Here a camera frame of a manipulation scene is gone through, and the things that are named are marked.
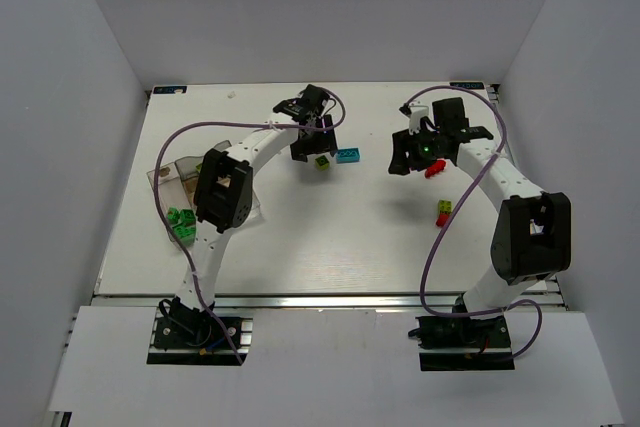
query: gray wall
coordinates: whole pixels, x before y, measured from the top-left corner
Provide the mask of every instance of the gray wall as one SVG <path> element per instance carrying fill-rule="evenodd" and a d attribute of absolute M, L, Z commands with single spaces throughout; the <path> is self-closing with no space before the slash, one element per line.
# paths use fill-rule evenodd
<path fill-rule="evenodd" d="M 97 0 L 154 83 L 501 80 L 544 0 Z"/>
<path fill-rule="evenodd" d="M 0 423 L 39 425 L 144 114 L 94 0 L 0 0 Z"/>
<path fill-rule="evenodd" d="M 587 313 L 629 426 L 640 425 L 639 35 L 638 0 L 547 0 L 502 87 L 523 170 L 573 202 L 561 285 Z"/>

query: blue box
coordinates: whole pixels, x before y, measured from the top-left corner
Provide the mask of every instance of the blue box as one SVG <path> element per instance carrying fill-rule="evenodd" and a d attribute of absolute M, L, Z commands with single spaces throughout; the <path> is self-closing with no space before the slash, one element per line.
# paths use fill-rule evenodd
<path fill-rule="evenodd" d="M 336 154 L 336 162 L 338 164 L 349 164 L 351 162 L 360 162 L 360 151 L 357 148 L 340 149 Z"/>

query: green object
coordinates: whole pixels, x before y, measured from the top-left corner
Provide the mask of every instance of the green object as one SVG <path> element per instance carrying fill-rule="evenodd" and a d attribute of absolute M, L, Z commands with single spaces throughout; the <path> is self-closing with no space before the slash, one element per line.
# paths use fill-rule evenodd
<path fill-rule="evenodd" d="M 184 225 L 176 225 L 173 228 L 173 231 L 176 233 L 178 238 L 185 245 L 193 244 L 193 241 L 196 238 L 196 226 L 185 227 Z"/>
<path fill-rule="evenodd" d="M 451 214 L 451 201 L 450 200 L 439 200 L 438 201 L 438 213 L 439 214 Z"/>
<path fill-rule="evenodd" d="M 196 223 L 196 216 L 191 209 L 184 209 L 180 211 L 180 223 L 184 227 L 189 227 Z"/>
<path fill-rule="evenodd" d="M 315 164 L 316 169 L 318 170 L 327 170 L 331 165 L 325 155 L 321 155 L 320 157 L 318 157 L 315 161 Z"/>
<path fill-rule="evenodd" d="M 169 225 L 178 225 L 180 223 L 180 211 L 171 207 L 167 212 L 167 220 L 169 221 Z"/>

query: purple cable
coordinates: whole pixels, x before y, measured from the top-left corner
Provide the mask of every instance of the purple cable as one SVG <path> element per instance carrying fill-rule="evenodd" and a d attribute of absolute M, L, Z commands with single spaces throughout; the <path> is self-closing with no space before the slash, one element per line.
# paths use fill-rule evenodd
<path fill-rule="evenodd" d="M 433 245 L 431 246 L 431 250 L 429 251 L 429 255 L 427 257 L 427 261 L 425 262 L 424 270 L 422 272 L 422 278 L 420 279 L 420 303 L 422 304 L 422 307 L 424 307 L 424 309 L 431 315 L 434 315 L 436 317 L 446 317 L 446 318 L 453 318 L 453 319 L 475 317 L 475 316 L 479 316 L 479 315 L 499 314 L 499 313 L 502 313 L 504 310 L 511 310 L 511 309 L 513 309 L 515 307 L 518 307 L 518 306 L 521 306 L 521 305 L 524 305 L 524 304 L 532 305 L 536 309 L 536 311 L 538 313 L 538 323 L 536 325 L 536 329 L 535 329 L 535 331 L 533 333 L 533 336 L 531 337 L 529 342 L 527 342 L 527 344 L 522 349 L 517 351 L 515 354 L 510 355 L 508 357 L 500 358 L 501 361 L 502 360 L 512 360 L 512 359 L 515 359 L 516 357 L 524 354 L 527 350 L 529 350 L 531 345 L 533 345 L 533 343 L 538 338 L 538 335 L 540 334 L 540 329 L 542 328 L 542 310 L 540 309 L 540 306 L 536 302 L 534 302 L 533 300 L 531 300 L 531 299 L 518 300 L 518 301 L 512 303 L 511 305 L 509 305 L 506 309 L 488 309 L 488 310 L 480 310 L 478 312 L 461 312 L 461 313 L 438 312 L 437 310 L 433 310 L 431 307 L 429 307 L 427 305 L 427 300 L 425 298 L 425 295 L 426 295 L 425 291 L 426 291 L 426 286 L 427 286 L 427 277 L 429 275 L 429 271 L 431 270 L 431 265 L 433 264 L 433 260 L 434 260 L 434 258 L 436 256 L 436 252 L 438 251 L 438 248 L 440 247 L 440 243 L 442 242 L 442 239 L 444 238 L 445 234 L 447 233 L 447 230 L 449 230 L 449 226 L 451 225 L 451 222 L 453 222 L 453 219 L 456 217 L 456 215 L 458 215 L 458 212 L 460 211 L 460 209 L 462 208 L 464 203 L 467 201 L 467 199 L 471 195 L 471 192 L 473 192 L 473 190 L 480 184 L 480 182 L 482 181 L 482 178 L 489 171 L 489 169 L 491 169 L 493 164 L 495 164 L 496 160 L 498 160 L 498 158 L 500 157 L 500 152 L 502 152 L 502 150 L 504 149 L 505 144 L 507 143 L 507 126 L 504 123 L 504 119 L 502 118 L 502 116 L 500 115 L 498 110 L 493 106 L 493 104 L 491 104 L 491 102 L 489 102 L 487 99 L 482 97 L 480 94 L 474 92 L 473 90 L 468 90 L 468 89 L 465 89 L 465 88 L 462 88 L 462 87 L 454 87 L 454 86 L 450 86 L 450 85 L 438 85 L 438 86 L 435 86 L 435 87 L 428 87 L 428 88 L 423 89 L 423 90 L 419 91 L 418 93 L 414 94 L 409 100 L 407 100 L 405 105 L 411 104 L 411 102 L 416 100 L 421 95 L 426 94 L 427 92 L 432 92 L 434 90 L 457 90 L 459 92 L 465 92 L 467 94 L 471 94 L 474 97 L 476 97 L 477 99 L 481 100 L 487 107 L 489 107 L 489 109 L 491 109 L 491 112 L 493 112 L 493 115 L 495 116 L 496 121 L 498 122 L 498 125 L 500 126 L 501 140 L 500 140 L 500 143 L 498 144 L 498 148 L 496 149 L 496 152 L 491 156 L 489 161 L 480 170 L 480 172 L 478 173 L 476 178 L 473 179 L 473 182 L 471 182 L 471 184 L 469 185 L 467 190 L 464 191 L 464 193 L 462 194 L 462 197 L 460 197 L 460 200 L 458 201 L 457 205 L 454 207 L 453 211 L 451 212 L 451 215 L 447 219 L 447 222 L 444 224 L 444 226 L 442 227 L 442 229 L 438 233 L 438 236 L 436 237 L 436 240 L 433 242 Z"/>
<path fill-rule="evenodd" d="M 231 350 L 233 351 L 234 355 L 236 356 L 236 359 L 238 359 L 238 364 L 239 365 L 242 365 L 242 363 L 243 363 L 242 362 L 242 357 L 240 357 L 240 354 L 238 353 L 238 349 L 234 345 L 233 340 L 231 339 L 231 336 L 227 332 L 227 327 L 224 325 L 224 322 L 222 322 L 220 317 L 218 317 L 216 314 L 214 314 L 213 310 L 211 310 L 209 308 L 209 306 L 207 305 L 207 303 L 204 301 L 204 297 L 202 296 L 202 291 L 200 290 L 200 281 L 198 280 L 197 269 L 196 269 L 196 265 L 195 265 L 195 263 L 193 261 L 193 257 L 191 257 L 191 254 L 189 253 L 189 250 L 187 249 L 187 247 L 182 243 L 180 238 L 173 231 L 173 229 L 171 228 L 171 225 L 169 224 L 169 221 L 167 220 L 167 218 L 164 215 L 164 212 L 162 211 L 162 206 L 160 205 L 160 194 L 158 192 L 158 183 L 159 183 L 159 179 L 160 179 L 160 166 L 162 165 L 162 159 L 164 157 L 165 152 L 169 148 L 169 145 L 171 144 L 171 142 L 173 142 L 175 140 L 176 137 L 178 137 L 180 134 L 182 134 L 182 133 L 184 133 L 184 132 L 186 132 L 188 130 L 196 129 L 198 127 L 211 127 L 211 126 L 240 127 L 240 128 L 245 128 L 245 129 L 257 129 L 257 130 L 267 130 L 267 129 L 271 129 L 271 128 L 275 128 L 275 129 L 298 129 L 298 130 L 309 130 L 309 131 L 312 131 L 312 132 L 326 132 L 328 130 L 333 130 L 336 127 L 340 126 L 344 122 L 344 119 L 347 116 L 347 110 L 345 109 L 344 103 L 342 102 L 342 100 L 340 100 L 340 97 L 338 97 L 336 94 L 331 92 L 329 89 L 323 88 L 323 90 L 327 94 L 329 94 L 331 97 L 333 97 L 336 100 L 336 102 L 338 102 L 338 104 L 340 104 L 340 108 L 342 109 L 342 117 L 340 118 L 340 120 L 338 122 L 336 122 L 334 125 L 332 125 L 332 126 L 330 126 L 328 128 L 327 127 L 307 127 L 307 126 L 298 125 L 298 124 L 278 124 L 278 123 L 274 123 L 274 124 L 269 124 L 269 123 L 265 123 L 265 124 L 245 124 L 245 123 L 238 123 L 238 122 L 216 122 L 216 121 L 196 122 L 194 124 L 185 125 L 184 127 L 176 130 L 173 134 L 171 134 L 169 136 L 169 138 L 165 141 L 165 143 L 162 145 L 162 148 L 160 149 L 160 152 L 158 153 L 158 158 L 156 159 L 156 165 L 155 165 L 154 172 L 153 172 L 153 200 L 154 200 L 154 203 L 155 203 L 155 206 L 156 206 L 156 211 L 158 212 L 158 216 L 160 217 L 160 220 L 162 221 L 162 223 L 166 227 L 167 232 L 169 233 L 171 238 L 173 240 L 175 240 L 176 244 L 178 244 L 178 247 L 180 248 L 182 253 L 185 255 L 185 257 L 187 258 L 187 262 L 189 263 L 189 269 L 191 270 L 191 275 L 193 277 L 193 288 L 196 291 L 196 296 L 198 297 L 198 302 L 200 302 L 200 306 L 203 308 L 203 310 L 207 314 L 209 314 L 211 316 L 211 318 L 213 320 L 216 321 L 216 323 L 222 329 L 222 333 L 224 334 L 224 337 L 227 340 L 227 343 L 229 344 L 229 347 L 231 347 Z"/>

